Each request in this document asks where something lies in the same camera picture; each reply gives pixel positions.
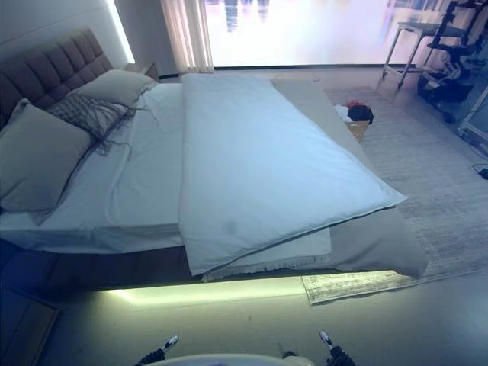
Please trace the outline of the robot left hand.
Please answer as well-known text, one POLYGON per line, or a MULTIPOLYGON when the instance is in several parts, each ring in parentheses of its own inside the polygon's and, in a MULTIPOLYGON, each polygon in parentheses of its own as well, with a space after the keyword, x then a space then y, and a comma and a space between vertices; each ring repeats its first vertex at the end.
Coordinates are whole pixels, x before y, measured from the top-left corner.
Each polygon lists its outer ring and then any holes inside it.
POLYGON ((156 362, 159 362, 159 361, 164 361, 165 360, 165 357, 166 357, 166 354, 167 352, 174 346, 176 345, 176 343, 178 342, 178 336, 177 335, 174 335, 173 337, 171 337, 169 340, 166 341, 166 343, 150 352, 149 354, 143 356, 137 363, 136 365, 137 366, 140 366, 140 365, 148 365, 148 364, 152 364, 152 363, 156 363, 156 362))

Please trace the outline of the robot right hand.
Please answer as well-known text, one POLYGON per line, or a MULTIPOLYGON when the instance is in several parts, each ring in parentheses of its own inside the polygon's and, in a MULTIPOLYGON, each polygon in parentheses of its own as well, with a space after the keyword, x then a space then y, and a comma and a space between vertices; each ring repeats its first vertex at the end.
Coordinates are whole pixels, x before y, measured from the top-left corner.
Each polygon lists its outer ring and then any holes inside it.
POLYGON ((326 359, 328 366, 355 366, 351 357, 338 345, 333 345, 332 340, 324 331, 319 332, 321 340, 329 347, 330 357, 326 359))

